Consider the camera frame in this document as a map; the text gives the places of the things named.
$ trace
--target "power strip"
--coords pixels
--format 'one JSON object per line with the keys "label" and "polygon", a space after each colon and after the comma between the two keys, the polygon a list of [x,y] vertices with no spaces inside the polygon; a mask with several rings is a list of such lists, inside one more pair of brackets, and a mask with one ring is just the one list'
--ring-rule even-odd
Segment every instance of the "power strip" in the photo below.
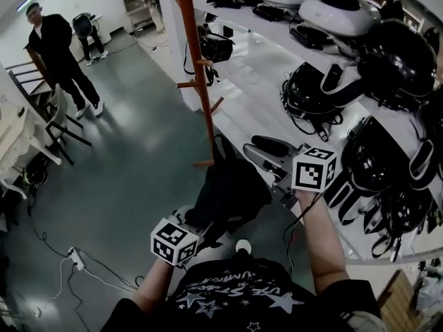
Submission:
{"label": "power strip", "polygon": [[86,268],[83,259],[81,258],[81,256],[78,254],[78,251],[74,247],[71,247],[69,249],[68,258],[72,259],[72,261],[75,264],[75,267],[77,267],[78,270],[83,270],[84,268]]}

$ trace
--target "black bag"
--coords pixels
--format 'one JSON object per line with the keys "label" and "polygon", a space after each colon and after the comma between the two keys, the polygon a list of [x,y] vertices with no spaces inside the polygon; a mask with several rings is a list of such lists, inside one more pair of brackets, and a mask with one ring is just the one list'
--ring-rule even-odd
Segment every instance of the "black bag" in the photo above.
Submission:
{"label": "black bag", "polygon": [[206,182],[194,208],[185,214],[188,225],[210,226],[197,252],[207,247],[219,247],[221,244],[217,240],[226,231],[232,234],[255,219],[272,200],[269,188],[255,166],[237,158],[225,137],[218,135],[217,138],[221,140],[225,156],[214,141],[214,165],[206,172]]}
{"label": "black bag", "polygon": [[[201,55],[205,59],[214,63],[225,62],[226,60],[229,60],[233,54],[233,45],[235,43],[227,37],[218,35],[217,33],[212,33],[208,27],[208,24],[204,24],[203,26],[199,27],[199,41]],[[188,75],[195,75],[195,73],[191,73],[190,71],[186,70],[187,54],[188,44],[186,44],[183,69]],[[219,74],[213,67],[205,66],[205,71],[209,81],[208,86],[212,86],[214,83],[214,77],[219,77]]]}

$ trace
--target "star graphic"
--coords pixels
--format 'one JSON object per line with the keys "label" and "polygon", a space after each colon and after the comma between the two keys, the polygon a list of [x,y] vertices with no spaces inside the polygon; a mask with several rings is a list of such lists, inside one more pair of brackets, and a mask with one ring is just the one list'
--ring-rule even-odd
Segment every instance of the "star graphic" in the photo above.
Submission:
{"label": "star graphic", "polygon": [[258,324],[259,324],[259,322],[256,322],[256,323],[249,322],[249,326],[247,327],[247,329],[250,329],[251,332],[255,332],[256,330],[261,329]]}
{"label": "star graphic", "polygon": [[205,313],[209,318],[213,318],[213,314],[215,310],[221,310],[221,307],[215,305],[215,300],[211,302],[197,302],[200,305],[200,308],[196,313]]}
{"label": "star graphic", "polygon": [[205,297],[200,296],[200,294],[201,293],[197,294],[188,293],[188,296],[182,297],[180,300],[177,300],[176,302],[186,302],[188,308],[190,308],[195,300],[205,300]]}
{"label": "star graphic", "polygon": [[293,305],[303,305],[304,304],[304,302],[299,302],[297,300],[293,300],[292,293],[286,293],[283,296],[277,296],[277,295],[267,295],[267,296],[274,301],[274,303],[272,305],[270,305],[270,308],[271,307],[281,307],[287,313],[292,313],[292,306]]}

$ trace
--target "forearm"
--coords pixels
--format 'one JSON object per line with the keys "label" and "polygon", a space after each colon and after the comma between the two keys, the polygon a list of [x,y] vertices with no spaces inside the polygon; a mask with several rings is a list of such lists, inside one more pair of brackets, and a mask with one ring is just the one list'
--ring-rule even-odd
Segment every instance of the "forearm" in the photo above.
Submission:
{"label": "forearm", "polygon": [[161,259],[155,261],[140,288],[133,296],[133,301],[143,312],[149,313],[159,302],[165,300],[173,272],[173,266]]}
{"label": "forearm", "polygon": [[[302,211],[311,204],[315,194],[297,194]],[[303,217],[309,246],[309,258],[317,293],[332,282],[349,279],[346,273],[345,254],[336,229],[323,199],[319,199]]]}

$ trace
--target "black pants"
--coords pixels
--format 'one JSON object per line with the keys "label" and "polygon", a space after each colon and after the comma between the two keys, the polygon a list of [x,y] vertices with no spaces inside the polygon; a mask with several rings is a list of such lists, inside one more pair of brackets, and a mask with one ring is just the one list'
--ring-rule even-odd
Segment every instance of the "black pants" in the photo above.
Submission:
{"label": "black pants", "polygon": [[[97,49],[100,52],[100,54],[103,53],[105,51],[105,49],[103,48],[102,41],[100,41],[100,38],[98,37],[97,28],[95,26],[92,28],[91,37],[94,40],[94,42],[96,43]],[[91,60],[88,39],[87,38],[79,38],[79,40],[83,46],[84,57],[86,58],[87,61]]]}
{"label": "black pants", "polygon": [[82,72],[82,69],[80,69],[78,66],[78,63],[71,52],[69,52],[69,54],[65,54],[57,64],[58,68],[55,66],[51,68],[51,77],[55,80],[55,82],[60,84],[62,89],[72,96],[77,109],[83,109],[86,103],[73,80],[77,82],[77,85],[83,91],[90,103],[92,103],[93,106],[96,106],[100,101],[100,97],[97,94],[94,85],[92,85],[92,82],[86,77],[86,75]]}

